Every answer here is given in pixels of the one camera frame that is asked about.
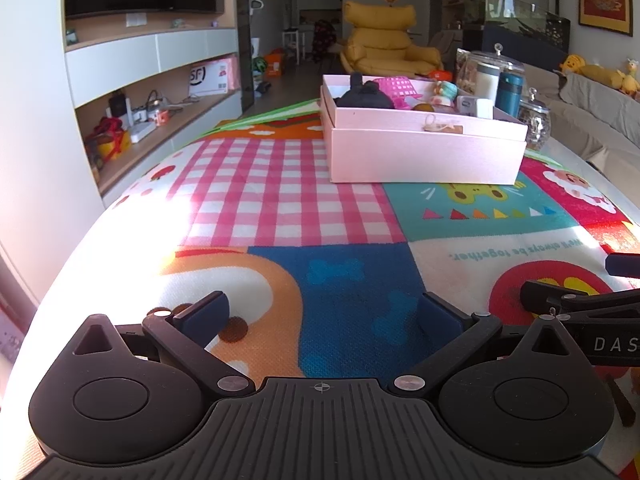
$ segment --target ribbed black plate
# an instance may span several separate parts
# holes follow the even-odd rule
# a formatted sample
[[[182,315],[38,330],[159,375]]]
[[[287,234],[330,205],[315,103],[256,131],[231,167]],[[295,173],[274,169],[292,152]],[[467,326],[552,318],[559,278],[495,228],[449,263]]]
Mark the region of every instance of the ribbed black plate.
[[[615,480],[592,458],[549,468],[492,462],[457,443],[419,399],[376,380],[271,378],[220,400],[185,444],[99,468],[50,457],[30,480]]]

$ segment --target yellow leather recliner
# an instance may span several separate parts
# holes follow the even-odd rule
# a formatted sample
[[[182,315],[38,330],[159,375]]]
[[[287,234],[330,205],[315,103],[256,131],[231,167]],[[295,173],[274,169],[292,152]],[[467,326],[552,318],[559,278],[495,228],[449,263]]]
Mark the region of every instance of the yellow leather recliner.
[[[344,4],[344,19],[355,27],[340,59],[347,73],[414,77],[441,70],[437,48],[414,45],[407,29],[415,26],[415,8]]]

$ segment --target glass jar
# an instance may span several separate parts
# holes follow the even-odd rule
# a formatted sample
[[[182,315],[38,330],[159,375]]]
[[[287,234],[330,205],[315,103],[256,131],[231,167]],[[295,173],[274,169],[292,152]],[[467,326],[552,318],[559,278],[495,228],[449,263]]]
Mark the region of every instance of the glass jar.
[[[511,57],[502,55],[502,45],[496,43],[494,45],[495,54],[491,52],[480,52],[479,50],[470,52],[466,57],[466,61],[462,69],[458,72],[456,78],[456,85],[458,88],[469,92],[471,95],[476,94],[476,81],[478,79],[478,63],[485,63],[492,66],[497,66],[501,72],[506,70],[510,72],[516,72],[524,77],[524,65],[511,59]]]
[[[518,119],[527,125],[527,147],[539,150],[551,136],[549,108],[536,99],[535,88],[529,88],[529,98],[520,100]]]

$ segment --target glass jar lid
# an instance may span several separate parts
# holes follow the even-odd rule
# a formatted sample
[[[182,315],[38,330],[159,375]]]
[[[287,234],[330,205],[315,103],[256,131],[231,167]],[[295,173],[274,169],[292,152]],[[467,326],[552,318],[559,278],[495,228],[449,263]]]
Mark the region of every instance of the glass jar lid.
[[[500,43],[496,43],[494,49],[495,53],[475,50],[469,54],[469,59],[475,62],[495,65],[499,67],[501,71],[511,70],[512,72],[524,74],[524,65],[521,62],[502,55],[503,47]]]
[[[541,114],[548,114],[549,108],[542,101],[536,99],[537,93],[538,91],[535,88],[529,88],[529,98],[521,99],[520,106]]]

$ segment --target blue patch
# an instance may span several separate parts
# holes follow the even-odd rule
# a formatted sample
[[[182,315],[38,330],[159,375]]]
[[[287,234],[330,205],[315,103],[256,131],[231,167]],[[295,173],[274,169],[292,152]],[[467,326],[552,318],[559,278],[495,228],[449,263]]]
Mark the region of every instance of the blue patch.
[[[384,184],[410,242],[434,238],[519,235],[578,226],[522,172],[515,186]]]
[[[311,260],[306,280],[312,285],[322,285],[331,278],[349,278],[354,282],[364,280],[362,262],[350,258],[341,264],[330,264],[324,260]]]
[[[408,244],[252,247],[249,254],[276,262],[298,283],[298,362],[307,377],[387,384],[438,349],[418,326],[424,284]]]

